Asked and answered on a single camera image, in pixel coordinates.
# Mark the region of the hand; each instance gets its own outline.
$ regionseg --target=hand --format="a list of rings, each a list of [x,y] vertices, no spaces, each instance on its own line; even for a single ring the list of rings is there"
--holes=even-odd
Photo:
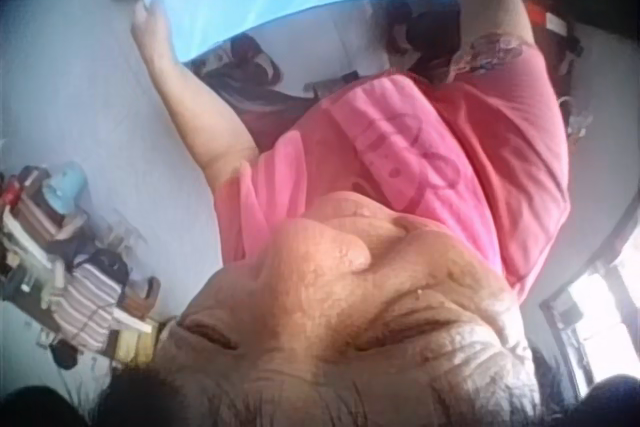
[[[131,34],[149,73],[160,74],[176,65],[171,43],[171,26],[162,0],[151,0],[146,7],[138,1],[133,14]]]

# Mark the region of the forehead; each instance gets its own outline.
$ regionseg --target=forehead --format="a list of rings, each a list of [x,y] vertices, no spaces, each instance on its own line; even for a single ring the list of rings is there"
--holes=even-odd
[[[513,370],[512,362],[510,355],[497,348],[403,369],[385,362],[383,356],[358,366],[327,366],[321,368],[322,375],[306,379],[265,365],[197,360],[184,345],[173,342],[163,345],[155,360],[180,384],[200,416],[259,411],[267,420],[270,415],[279,419],[274,425],[314,425],[316,421],[332,425],[331,418],[349,419],[349,412],[364,412],[376,419],[374,425],[423,426],[448,422],[452,409],[473,410],[480,394],[506,395],[509,389],[525,385],[530,378],[501,374]],[[491,377],[495,380],[486,384]],[[304,423],[284,421],[298,417]]]

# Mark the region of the clothing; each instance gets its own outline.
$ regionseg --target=clothing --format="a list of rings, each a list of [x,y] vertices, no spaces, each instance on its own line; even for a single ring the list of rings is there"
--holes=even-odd
[[[568,214],[568,154],[542,55],[515,57],[439,87],[389,73],[320,102],[214,192],[224,262],[352,191],[444,224],[523,300]]]

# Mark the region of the window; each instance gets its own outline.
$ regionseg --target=window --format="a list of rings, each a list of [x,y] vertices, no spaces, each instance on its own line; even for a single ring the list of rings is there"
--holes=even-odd
[[[640,378],[638,200],[587,268],[540,305],[579,397],[613,375]]]

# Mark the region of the blue cup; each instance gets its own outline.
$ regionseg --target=blue cup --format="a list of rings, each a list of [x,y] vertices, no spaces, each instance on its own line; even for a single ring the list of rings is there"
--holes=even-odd
[[[53,210],[69,215],[76,210],[76,200],[86,186],[87,175],[80,164],[69,162],[43,182],[42,193]]]

